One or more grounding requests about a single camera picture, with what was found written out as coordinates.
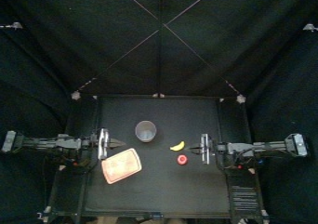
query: toy fruit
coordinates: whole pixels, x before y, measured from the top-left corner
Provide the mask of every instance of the toy fruit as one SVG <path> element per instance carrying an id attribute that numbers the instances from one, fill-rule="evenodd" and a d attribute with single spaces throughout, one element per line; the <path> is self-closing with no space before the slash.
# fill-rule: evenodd
<path id="1" fill-rule="evenodd" d="M 185 163 L 187 163 L 187 157 L 183 154 L 180 154 L 177 156 L 177 164 L 179 165 L 185 165 Z"/>
<path id="2" fill-rule="evenodd" d="M 184 142 L 181 141 L 176 146 L 169 147 L 172 151 L 180 151 L 184 148 Z"/>

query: black fabric backdrop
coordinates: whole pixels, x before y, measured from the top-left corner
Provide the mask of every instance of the black fabric backdrop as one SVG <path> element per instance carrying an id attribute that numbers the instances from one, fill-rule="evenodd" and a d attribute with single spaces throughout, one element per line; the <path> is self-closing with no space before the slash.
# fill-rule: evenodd
<path id="1" fill-rule="evenodd" d="M 235 96 L 227 80 L 247 96 L 255 140 L 308 137 L 311 158 L 270 161 L 262 184 L 276 219 L 315 223 L 318 33 L 302 28 L 316 26 L 318 1 L 199 1 L 0 0 L 0 25 L 24 26 L 0 30 L 0 138 L 10 129 L 62 132 L 70 93 L 92 78 L 80 93 Z M 20 177 L 13 159 L 0 164 L 0 217 L 32 216 L 42 210 L 41 170 Z M 18 177 L 29 208 L 24 191 L 6 192 Z"/>

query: yellow banana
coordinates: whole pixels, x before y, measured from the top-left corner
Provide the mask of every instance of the yellow banana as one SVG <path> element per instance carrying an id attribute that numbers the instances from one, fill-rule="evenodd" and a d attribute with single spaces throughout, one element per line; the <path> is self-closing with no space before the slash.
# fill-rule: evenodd
<path id="1" fill-rule="evenodd" d="M 184 142 L 181 141 L 176 146 L 169 147 L 172 151 L 180 151 L 184 148 Z"/>

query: small red object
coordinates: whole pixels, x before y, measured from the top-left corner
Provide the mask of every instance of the small red object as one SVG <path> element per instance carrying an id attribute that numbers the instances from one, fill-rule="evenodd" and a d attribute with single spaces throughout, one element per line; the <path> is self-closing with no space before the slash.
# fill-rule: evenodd
<path id="1" fill-rule="evenodd" d="M 185 163 L 187 163 L 187 157 L 183 154 L 180 154 L 177 156 L 177 164 L 184 165 Z"/>

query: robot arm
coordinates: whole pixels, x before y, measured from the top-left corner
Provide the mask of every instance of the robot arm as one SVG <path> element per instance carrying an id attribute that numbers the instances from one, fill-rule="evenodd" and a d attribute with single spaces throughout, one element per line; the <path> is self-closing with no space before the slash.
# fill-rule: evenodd
<path id="1" fill-rule="evenodd" d="M 97 146 L 97 159 L 107 158 L 107 149 L 124 146 L 125 143 L 109 138 L 108 130 L 101 128 L 99 136 L 93 133 L 87 138 L 73 138 L 58 134 L 56 138 L 26 138 L 22 134 L 9 131 L 1 148 L 2 153 L 16 153 L 21 149 L 32 149 L 44 152 L 57 152 L 66 159 L 74 160 L 80 152 Z"/>
<path id="2" fill-rule="evenodd" d="M 291 156 L 308 156 L 308 148 L 300 134 L 290 134 L 283 141 L 247 143 L 216 143 L 207 134 L 201 134 L 201 143 L 195 152 L 203 156 L 203 163 L 209 164 L 209 154 L 216 156 L 232 156 L 237 158 L 254 158 L 264 152 L 284 152 Z"/>

